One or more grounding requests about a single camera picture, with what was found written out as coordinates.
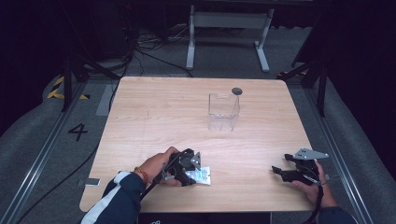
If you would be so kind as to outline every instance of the gray carpet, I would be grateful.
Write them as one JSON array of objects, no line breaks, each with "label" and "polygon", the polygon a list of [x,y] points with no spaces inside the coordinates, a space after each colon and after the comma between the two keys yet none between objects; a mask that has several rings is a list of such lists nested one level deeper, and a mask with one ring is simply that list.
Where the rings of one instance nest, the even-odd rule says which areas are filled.
[{"label": "gray carpet", "polygon": [[[194,77],[238,77],[238,78],[276,78],[276,74],[289,71],[300,46],[303,44],[309,29],[271,29],[264,51],[271,72],[264,74],[259,65],[256,51],[252,44],[260,33],[246,30],[239,35],[230,35],[219,30],[201,31],[197,33]],[[186,40],[168,43],[160,49],[145,51],[146,53],[185,66],[187,57]],[[165,76],[186,77],[186,71],[159,62],[143,55],[134,53],[126,76]],[[18,188],[35,157],[46,144],[47,137],[61,116],[63,101],[47,99],[57,74],[43,92],[44,103],[33,109],[7,130],[0,139],[0,215],[6,213]],[[328,124],[335,144],[338,146],[351,178],[355,181],[360,195],[351,195],[345,179],[334,158],[322,160],[326,172],[334,177],[330,183],[337,202],[350,214],[359,219],[359,208],[353,204],[353,197],[361,197],[370,215],[365,223],[388,224],[396,223],[395,181],[391,178],[375,150],[354,120],[349,110],[340,100],[331,82],[328,82],[325,101],[325,119],[316,119],[317,111],[309,102],[309,94],[313,90],[303,90],[298,84],[299,77],[288,81],[290,94],[297,107],[305,131],[314,150],[328,152],[331,150],[328,138],[323,133],[321,122]],[[49,159],[37,179],[27,200],[23,203],[20,215],[23,214],[42,195],[53,188],[60,180],[68,176],[92,153],[99,143],[106,125],[107,108],[111,91],[117,81],[111,81],[103,75],[93,75],[83,87],[89,100],[78,100],[70,111],[59,131],[59,137],[53,144]],[[80,123],[88,131],[81,135],[68,133]],[[84,215],[79,208],[83,188],[77,186],[80,179],[85,179],[91,169],[89,160],[74,175],[42,200],[21,223],[76,223]],[[273,213],[274,224],[302,223],[310,212]]]}]

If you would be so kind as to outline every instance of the yellow tape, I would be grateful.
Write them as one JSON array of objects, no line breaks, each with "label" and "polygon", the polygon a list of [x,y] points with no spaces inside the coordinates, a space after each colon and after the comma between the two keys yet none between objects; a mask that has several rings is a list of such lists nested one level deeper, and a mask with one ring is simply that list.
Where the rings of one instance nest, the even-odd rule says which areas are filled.
[{"label": "yellow tape", "polygon": [[[64,82],[64,76],[60,75],[58,77],[58,79],[56,79],[55,84],[52,87],[52,90],[49,92],[49,95],[47,96],[47,98],[56,98],[56,99],[64,99],[64,94],[61,93],[56,93],[59,89],[59,87],[62,85],[62,83]],[[80,100],[89,100],[90,99],[90,95],[87,94],[82,94],[79,99]]]}]

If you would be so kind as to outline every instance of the hand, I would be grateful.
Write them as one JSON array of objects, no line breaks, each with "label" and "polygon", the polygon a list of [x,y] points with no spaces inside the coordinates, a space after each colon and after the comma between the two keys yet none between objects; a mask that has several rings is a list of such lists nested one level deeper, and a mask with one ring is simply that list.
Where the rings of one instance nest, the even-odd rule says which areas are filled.
[{"label": "hand", "polygon": [[[175,147],[169,147],[164,153],[158,153],[157,155],[148,158],[143,164],[140,166],[140,168],[148,174],[148,182],[152,183],[152,180],[154,177],[159,174],[163,166],[168,164],[169,162],[169,157],[172,155],[172,153],[178,153],[179,151]],[[143,175],[140,174],[139,172],[135,172],[140,177],[143,179]],[[180,181],[176,179],[170,179],[164,181],[165,184],[175,186],[175,187],[181,187]]]},{"label": "hand", "polygon": [[[324,183],[324,185],[322,185],[323,198],[322,198],[320,207],[325,208],[325,207],[338,206],[337,202],[335,201],[334,197],[332,196],[332,191],[330,189],[330,186],[328,184],[326,184],[326,178],[324,176],[322,166],[317,161],[315,161],[315,163],[317,164],[318,171],[319,171],[319,180],[321,183]],[[293,186],[295,186],[297,189],[300,189],[302,192],[304,192],[311,203],[313,203],[313,204],[317,203],[317,198],[318,198],[318,186],[317,185],[308,186],[298,180],[292,181],[291,184]]]}]

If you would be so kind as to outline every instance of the bracelet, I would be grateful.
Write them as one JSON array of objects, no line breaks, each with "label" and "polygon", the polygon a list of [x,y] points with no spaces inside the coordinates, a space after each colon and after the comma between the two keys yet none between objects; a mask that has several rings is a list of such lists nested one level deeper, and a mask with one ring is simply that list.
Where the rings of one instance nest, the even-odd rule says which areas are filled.
[{"label": "bracelet", "polygon": [[134,170],[143,175],[143,182],[145,183],[145,186],[147,187],[149,185],[149,175],[148,175],[148,173],[144,172],[143,169],[140,168],[140,166],[136,166],[134,168]]}]

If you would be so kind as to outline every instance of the clear plastic cup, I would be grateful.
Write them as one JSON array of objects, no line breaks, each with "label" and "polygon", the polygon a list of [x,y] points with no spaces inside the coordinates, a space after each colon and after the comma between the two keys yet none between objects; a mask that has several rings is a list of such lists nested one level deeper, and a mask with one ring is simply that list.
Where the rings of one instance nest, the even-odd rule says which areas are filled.
[{"label": "clear plastic cup", "polygon": [[209,94],[208,126],[211,131],[232,131],[239,117],[239,96]]}]

